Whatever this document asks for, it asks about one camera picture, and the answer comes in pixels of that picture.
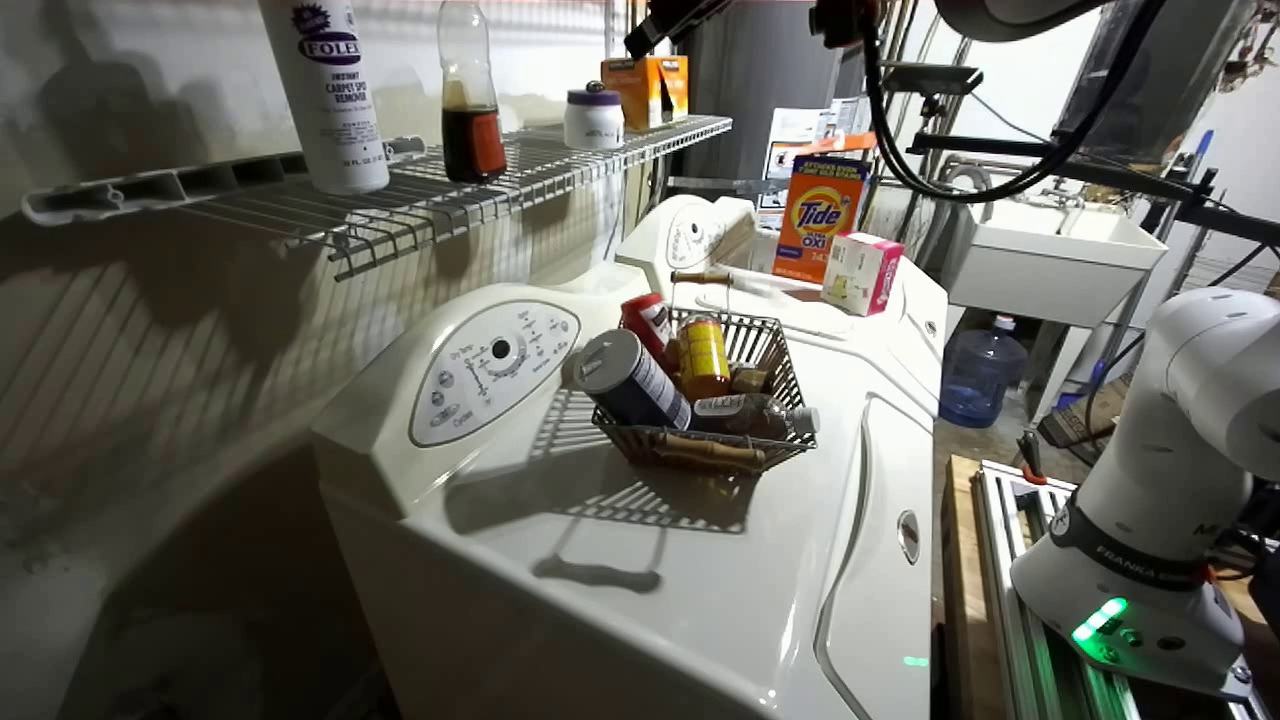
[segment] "white washing machine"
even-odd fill
[[[574,287],[461,296],[322,417],[325,501],[404,715],[930,715],[950,296],[914,262],[871,319],[669,287],[726,228],[669,199]],[[647,287],[782,314],[816,449],[757,485],[634,466],[562,361]]]

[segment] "green light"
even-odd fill
[[[1074,639],[1077,639],[1077,645],[1097,639],[1097,633],[1101,633],[1104,624],[1112,624],[1117,615],[1123,615],[1123,611],[1129,611],[1129,598],[1123,598],[1123,595],[1104,598],[1104,609],[1097,609],[1083,624],[1074,628]]]

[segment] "cardboard box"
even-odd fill
[[[878,314],[889,308],[895,262],[906,244],[885,237],[837,237],[830,253],[824,301],[853,314]]]
[[[771,277],[820,284],[830,247],[859,225],[871,168],[850,155],[798,155]]]
[[[629,129],[665,129],[690,117],[690,57],[606,61],[599,82],[623,99]]]

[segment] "sink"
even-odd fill
[[[1166,257],[1123,207],[972,202],[957,225],[953,302],[1057,323],[1101,323]]]

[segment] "metal shelf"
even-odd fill
[[[327,244],[338,281],[350,281],[507,213],[570,196],[606,171],[703,144],[727,129],[731,119],[726,117],[690,117],[669,129],[634,133],[623,148],[599,155],[570,152],[562,129],[528,129],[507,135],[507,174],[498,183],[453,183],[437,144],[387,141],[391,183],[352,199],[322,196],[310,183],[305,155],[298,152],[255,155],[34,191],[24,199],[24,214],[34,225],[62,228],[133,213],[183,213],[252,232],[276,232],[292,244]]]

